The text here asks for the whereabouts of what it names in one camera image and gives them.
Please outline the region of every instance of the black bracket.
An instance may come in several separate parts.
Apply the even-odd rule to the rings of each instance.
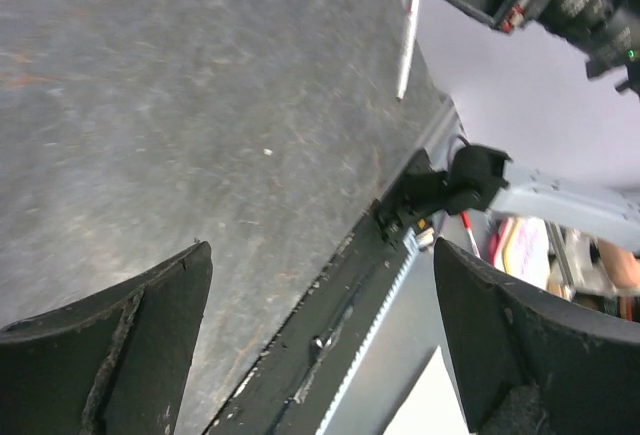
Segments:
[[[508,187],[504,167],[510,157],[482,145],[460,149],[449,171],[435,171],[424,149],[417,151],[376,210],[386,241],[395,245],[421,219],[441,210],[457,215],[486,211],[500,189]]]

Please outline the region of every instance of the pen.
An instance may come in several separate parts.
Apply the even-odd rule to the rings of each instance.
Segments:
[[[418,12],[420,11],[420,0],[409,0],[407,8],[407,19],[404,27],[404,40],[402,44],[402,57],[400,58],[400,73],[398,75],[398,91],[396,97],[399,102],[404,98],[409,83],[409,72],[411,71],[411,61],[413,59],[413,46],[416,41],[416,30],[418,29]]]

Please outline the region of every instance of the person's arm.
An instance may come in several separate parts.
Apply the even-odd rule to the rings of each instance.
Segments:
[[[598,241],[598,249],[607,275],[617,288],[640,286],[640,262],[633,253],[605,240]]]

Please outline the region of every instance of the worn table surface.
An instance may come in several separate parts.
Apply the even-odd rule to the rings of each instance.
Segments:
[[[442,97],[400,0],[0,0],[0,325],[213,247],[202,429]]]

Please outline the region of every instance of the white strip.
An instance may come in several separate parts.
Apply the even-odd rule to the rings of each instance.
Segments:
[[[413,230],[409,230],[405,235],[404,245],[407,248],[407,251],[409,252],[407,255],[407,258],[402,264],[402,267],[400,268],[400,272],[396,276],[396,279],[394,280],[393,285],[389,290],[389,293],[387,293],[387,296],[385,297],[384,302],[382,302],[382,306],[380,307],[380,310],[378,311],[376,318],[374,318],[373,323],[371,324],[371,327],[367,332],[367,335],[364,337],[364,340],[362,341],[360,348],[356,352],[356,356],[354,357],[353,362],[351,362],[351,366],[349,367],[349,370],[347,370],[347,374],[345,375],[344,379],[342,380],[342,383],[340,384],[340,387],[338,388],[338,391],[333,397],[333,401],[331,402],[331,405],[329,405],[329,409],[327,410],[327,413],[325,413],[324,418],[320,423],[320,426],[316,430],[316,435],[324,435],[324,433],[326,432],[329,426],[329,422],[331,422],[331,419],[335,415],[336,410],[340,405],[340,402],[342,401],[345,393],[347,392],[347,388],[349,388],[349,385],[351,385],[351,381],[353,380],[353,377],[358,371],[358,368],[362,364],[362,360],[364,360],[364,357],[367,351],[369,350],[371,342],[375,338],[376,333],[378,332],[378,329],[382,325],[382,322],[385,316],[387,315],[387,312],[391,308],[391,304],[395,300],[396,295],[400,291],[400,287],[402,286],[403,282],[407,278],[407,275],[409,274],[409,271],[411,270],[411,267],[413,266],[413,263],[415,262],[416,257],[418,256],[418,253],[419,253],[418,242],[416,240],[415,233],[413,232]]]

